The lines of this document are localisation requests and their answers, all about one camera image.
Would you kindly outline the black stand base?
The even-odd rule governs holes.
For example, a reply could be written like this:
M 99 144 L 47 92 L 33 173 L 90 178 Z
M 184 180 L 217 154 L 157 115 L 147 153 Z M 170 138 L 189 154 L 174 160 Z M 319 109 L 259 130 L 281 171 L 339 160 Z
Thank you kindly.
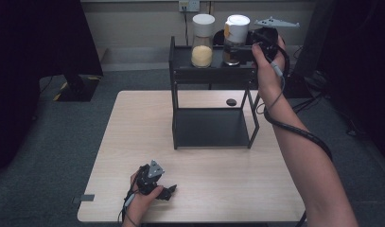
M 54 101 L 89 102 L 100 82 L 100 77 L 65 75 L 66 82 L 53 98 Z

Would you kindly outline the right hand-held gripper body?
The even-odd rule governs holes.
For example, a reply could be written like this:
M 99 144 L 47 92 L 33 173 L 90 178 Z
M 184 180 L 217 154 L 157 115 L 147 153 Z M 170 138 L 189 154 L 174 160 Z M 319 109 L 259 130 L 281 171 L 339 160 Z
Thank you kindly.
M 280 19 L 270 17 L 268 19 L 256 20 L 254 22 L 258 29 L 252 33 L 252 41 L 254 44 L 259 44 L 264 56 L 273 61 L 278 53 L 278 27 L 299 27 L 299 23 L 286 22 Z

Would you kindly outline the person's left hand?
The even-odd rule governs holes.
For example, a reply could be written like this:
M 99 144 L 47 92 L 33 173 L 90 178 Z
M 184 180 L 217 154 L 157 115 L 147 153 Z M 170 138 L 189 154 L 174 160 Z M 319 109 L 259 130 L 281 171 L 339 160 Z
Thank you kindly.
M 126 210 L 126 215 L 124 220 L 128 218 L 138 223 L 141 223 L 141 220 L 145 215 L 145 213 L 149 210 L 150 205 L 156 199 L 156 197 L 161 193 L 164 187 L 162 185 L 158 185 L 150 194 L 148 195 L 140 194 L 138 192 L 137 184 L 133 183 L 136 175 L 137 173 L 133 173 L 131 175 L 131 186 L 132 186 L 132 192 L 134 192 L 134 197 L 133 197 L 133 200 L 131 201 L 131 204 L 128 206 L 128 209 Z

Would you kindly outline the glass jar with yellow powder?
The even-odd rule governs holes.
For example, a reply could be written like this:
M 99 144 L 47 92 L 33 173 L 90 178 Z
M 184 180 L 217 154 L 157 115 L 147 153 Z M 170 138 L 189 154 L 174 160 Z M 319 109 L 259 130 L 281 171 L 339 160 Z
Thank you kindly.
M 197 14 L 192 18 L 193 42 L 191 63 L 198 68 L 211 65 L 215 18 L 210 14 Z

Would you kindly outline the black metal rack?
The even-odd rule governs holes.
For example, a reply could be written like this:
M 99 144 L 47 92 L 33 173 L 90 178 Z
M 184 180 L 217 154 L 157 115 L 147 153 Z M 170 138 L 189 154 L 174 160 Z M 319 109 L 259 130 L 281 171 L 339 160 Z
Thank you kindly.
M 256 107 L 259 96 L 251 93 L 256 83 L 256 72 L 245 63 L 228 66 L 222 61 L 222 48 L 213 50 L 212 64 L 197 68 L 187 59 L 189 46 L 177 45 L 170 40 L 169 73 L 172 95 L 172 132 L 175 148 L 250 148 L 260 125 Z M 244 88 L 240 100 L 234 107 L 182 107 L 179 105 L 179 87 L 183 84 L 238 84 Z

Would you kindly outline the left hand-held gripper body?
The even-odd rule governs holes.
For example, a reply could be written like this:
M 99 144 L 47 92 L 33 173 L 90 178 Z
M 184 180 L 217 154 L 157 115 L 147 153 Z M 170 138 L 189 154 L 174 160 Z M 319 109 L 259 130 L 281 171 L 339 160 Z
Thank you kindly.
M 136 184 L 139 192 L 143 195 L 150 194 L 157 187 L 157 182 L 164 173 L 165 171 L 155 160 L 151 160 L 149 164 L 141 166 L 136 175 Z

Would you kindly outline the black curtain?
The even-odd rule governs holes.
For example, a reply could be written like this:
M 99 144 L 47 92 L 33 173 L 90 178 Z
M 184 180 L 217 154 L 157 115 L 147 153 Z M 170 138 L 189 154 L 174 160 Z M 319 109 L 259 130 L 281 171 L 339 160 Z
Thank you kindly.
M 0 169 L 28 132 L 41 78 L 101 74 L 80 0 L 0 0 Z

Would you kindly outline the black round object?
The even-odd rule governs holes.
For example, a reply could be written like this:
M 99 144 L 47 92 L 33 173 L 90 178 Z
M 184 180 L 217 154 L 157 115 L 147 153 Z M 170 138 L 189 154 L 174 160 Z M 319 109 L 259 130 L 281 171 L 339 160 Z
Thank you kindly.
M 218 31 L 213 37 L 213 45 L 224 45 L 224 30 Z

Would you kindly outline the white cup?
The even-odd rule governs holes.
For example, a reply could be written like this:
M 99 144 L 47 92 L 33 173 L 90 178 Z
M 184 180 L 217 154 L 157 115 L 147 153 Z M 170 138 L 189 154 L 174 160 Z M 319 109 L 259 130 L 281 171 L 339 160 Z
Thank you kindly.
M 234 14 L 227 18 L 224 24 L 223 62 L 227 65 L 238 65 L 236 55 L 232 53 L 233 47 L 241 47 L 246 43 L 250 19 L 245 15 Z

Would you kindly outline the white wall socket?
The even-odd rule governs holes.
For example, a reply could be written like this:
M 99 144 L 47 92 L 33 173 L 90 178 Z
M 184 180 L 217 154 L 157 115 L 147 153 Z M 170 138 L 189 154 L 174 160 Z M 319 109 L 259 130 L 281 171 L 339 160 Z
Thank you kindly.
M 179 0 L 180 12 L 198 12 L 200 10 L 200 0 Z

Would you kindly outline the person's right hand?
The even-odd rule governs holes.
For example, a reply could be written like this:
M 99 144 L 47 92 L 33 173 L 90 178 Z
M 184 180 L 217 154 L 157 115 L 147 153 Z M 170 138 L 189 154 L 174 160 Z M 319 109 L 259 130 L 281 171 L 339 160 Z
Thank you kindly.
M 267 107 L 285 105 L 287 100 L 282 94 L 281 79 L 265 58 L 258 44 L 252 46 L 252 52 L 257 65 L 258 92 Z

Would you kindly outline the grey tag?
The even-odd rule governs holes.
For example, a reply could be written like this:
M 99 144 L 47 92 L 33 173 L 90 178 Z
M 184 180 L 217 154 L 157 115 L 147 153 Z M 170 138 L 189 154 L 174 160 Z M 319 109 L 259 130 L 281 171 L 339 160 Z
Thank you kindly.
M 84 201 L 93 201 L 95 199 L 94 194 L 83 194 L 72 199 L 72 203 L 81 205 Z

